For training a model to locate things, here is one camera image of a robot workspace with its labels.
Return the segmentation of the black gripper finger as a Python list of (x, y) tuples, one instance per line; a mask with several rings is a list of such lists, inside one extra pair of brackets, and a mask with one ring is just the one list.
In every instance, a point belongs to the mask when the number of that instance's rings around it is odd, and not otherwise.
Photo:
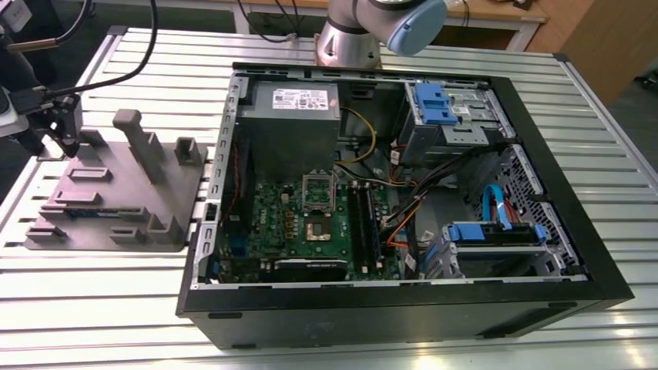
[(82, 124), (80, 96), (70, 94), (56, 98), (46, 109), (46, 134), (56, 142), (64, 155), (73, 158), (78, 151), (78, 131)]
[(30, 130), (17, 133), (17, 143), (30, 155), (41, 155), (45, 149), (41, 137)]

